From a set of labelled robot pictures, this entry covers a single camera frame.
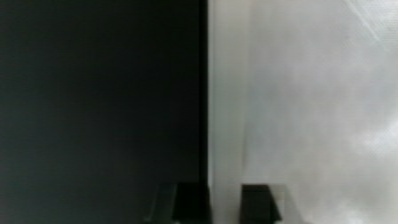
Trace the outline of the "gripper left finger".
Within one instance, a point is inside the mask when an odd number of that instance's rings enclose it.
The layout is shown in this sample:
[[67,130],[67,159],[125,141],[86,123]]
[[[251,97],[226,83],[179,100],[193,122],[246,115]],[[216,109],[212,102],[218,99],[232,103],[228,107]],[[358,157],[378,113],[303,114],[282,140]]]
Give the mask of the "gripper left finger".
[[143,224],[212,224],[210,192],[200,182],[159,186]]

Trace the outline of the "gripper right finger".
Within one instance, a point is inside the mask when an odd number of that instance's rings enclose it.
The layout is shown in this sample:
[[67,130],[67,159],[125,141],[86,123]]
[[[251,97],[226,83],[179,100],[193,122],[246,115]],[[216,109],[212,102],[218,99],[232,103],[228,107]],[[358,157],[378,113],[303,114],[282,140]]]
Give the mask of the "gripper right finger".
[[267,185],[242,187],[241,224],[276,224],[283,220]]

